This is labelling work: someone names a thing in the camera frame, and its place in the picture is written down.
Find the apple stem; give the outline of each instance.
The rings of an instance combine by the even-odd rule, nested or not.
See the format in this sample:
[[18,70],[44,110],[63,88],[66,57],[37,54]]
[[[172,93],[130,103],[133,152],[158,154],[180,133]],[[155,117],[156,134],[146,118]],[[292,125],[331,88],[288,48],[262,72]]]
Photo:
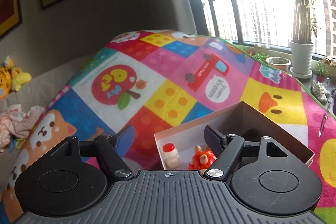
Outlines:
[[126,92],[132,96],[134,99],[139,99],[141,94],[140,93],[137,93],[137,92],[134,92],[134,91],[131,91],[131,90],[126,90]]

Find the red bottle cap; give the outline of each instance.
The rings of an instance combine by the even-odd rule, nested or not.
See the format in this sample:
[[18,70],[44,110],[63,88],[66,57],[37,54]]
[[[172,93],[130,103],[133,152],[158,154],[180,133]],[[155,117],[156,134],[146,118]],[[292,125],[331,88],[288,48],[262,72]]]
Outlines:
[[163,152],[170,152],[173,151],[175,149],[175,145],[173,143],[166,143],[163,146]]

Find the red toy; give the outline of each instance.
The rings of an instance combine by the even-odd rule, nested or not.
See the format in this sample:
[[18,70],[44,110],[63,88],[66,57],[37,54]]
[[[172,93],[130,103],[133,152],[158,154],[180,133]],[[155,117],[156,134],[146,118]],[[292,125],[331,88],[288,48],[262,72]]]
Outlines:
[[189,163],[189,170],[199,170],[203,175],[216,160],[216,157],[208,147],[205,148],[205,151],[202,151],[199,145],[195,146],[194,153],[195,155]]

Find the cartoon truck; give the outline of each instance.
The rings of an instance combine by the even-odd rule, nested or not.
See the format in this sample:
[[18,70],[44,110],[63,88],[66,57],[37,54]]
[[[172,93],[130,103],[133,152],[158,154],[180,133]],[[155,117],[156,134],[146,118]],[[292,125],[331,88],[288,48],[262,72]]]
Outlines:
[[209,76],[210,72],[215,69],[222,75],[227,75],[229,72],[229,66],[219,59],[215,54],[204,54],[204,63],[199,67],[195,74],[187,73],[185,80],[188,82],[188,87],[193,91],[197,91],[203,84],[205,79]]

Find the cartoon apple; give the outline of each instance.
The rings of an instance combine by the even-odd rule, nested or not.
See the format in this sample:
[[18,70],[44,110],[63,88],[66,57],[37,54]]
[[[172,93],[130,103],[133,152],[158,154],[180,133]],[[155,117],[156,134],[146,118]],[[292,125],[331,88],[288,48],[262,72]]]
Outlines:
[[115,65],[102,71],[92,83],[92,94],[104,105],[118,105],[120,110],[128,106],[131,96],[139,99],[140,94],[130,89],[137,82],[137,74],[130,66]]

